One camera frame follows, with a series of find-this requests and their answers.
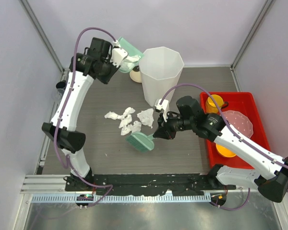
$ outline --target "red plastic bin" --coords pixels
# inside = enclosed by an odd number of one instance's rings
[[[267,137],[265,136],[264,127],[261,123],[257,107],[254,98],[249,92],[210,92],[210,94],[217,94],[223,98],[225,102],[228,102],[228,107],[223,109],[222,112],[227,110],[239,111],[246,115],[253,124],[254,134],[251,140],[270,151]],[[208,95],[205,92],[200,94],[201,106],[206,112],[205,102]],[[247,162],[240,157],[235,156],[233,158],[226,158],[221,156],[216,150],[216,144],[210,141],[206,141],[208,148],[208,158],[210,168],[215,164],[223,164],[232,168],[240,169],[253,169]]]

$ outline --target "beige round object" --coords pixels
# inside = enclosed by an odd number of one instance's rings
[[[141,74],[138,66],[134,67],[133,70],[130,71],[129,75],[133,81],[137,83],[142,83]]]

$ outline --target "yellow bowl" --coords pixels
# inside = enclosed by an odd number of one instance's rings
[[[226,149],[225,147],[216,144],[216,150],[217,152],[222,156],[222,157],[235,157],[236,154],[233,153],[232,151]]]

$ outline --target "wall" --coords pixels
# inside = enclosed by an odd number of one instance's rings
[[[11,230],[33,174],[60,74],[19,1],[0,1],[0,230]]]
[[[288,156],[288,0],[275,2],[236,72],[255,97],[272,151]]]
[[[265,0],[29,0],[61,62],[69,66],[78,34],[96,26],[144,52],[167,46],[187,65],[232,64]],[[93,36],[88,32],[80,51]]]

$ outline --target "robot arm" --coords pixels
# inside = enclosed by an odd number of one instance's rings
[[[83,151],[85,134],[76,131],[78,115],[85,95],[94,80],[98,79],[102,83],[108,84],[111,77],[120,68],[122,61],[128,56],[128,53],[119,47],[118,42],[114,42],[113,47],[110,42],[98,38],[93,38],[91,46],[85,50],[87,53],[77,53],[76,69],[72,69],[72,64],[70,66],[71,71],[75,71],[75,80],[72,93],[61,117],[57,144],[65,155],[69,155],[71,164],[78,174],[86,181],[91,182],[92,170],[86,162]],[[67,89],[71,86],[71,79],[72,72],[69,73]],[[42,130],[52,141],[67,94],[68,90],[64,92],[58,110],[50,123],[42,125]],[[71,176],[74,179],[77,178],[73,170]]]
[[[221,116],[205,114],[198,101],[190,96],[182,97],[177,101],[179,114],[168,110],[168,101],[165,100],[162,104],[160,101],[155,109],[161,112],[158,129],[154,133],[155,138],[173,139],[177,131],[192,130],[199,137],[233,151],[254,167],[254,170],[247,170],[215,165],[208,173],[212,186],[219,184],[244,186],[258,189],[264,197],[274,202],[282,201],[288,190],[288,169],[276,164],[275,161],[288,165],[288,157],[283,159],[262,148],[230,125],[245,141],[274,159],[274,161],[268,160],[233,135]]]

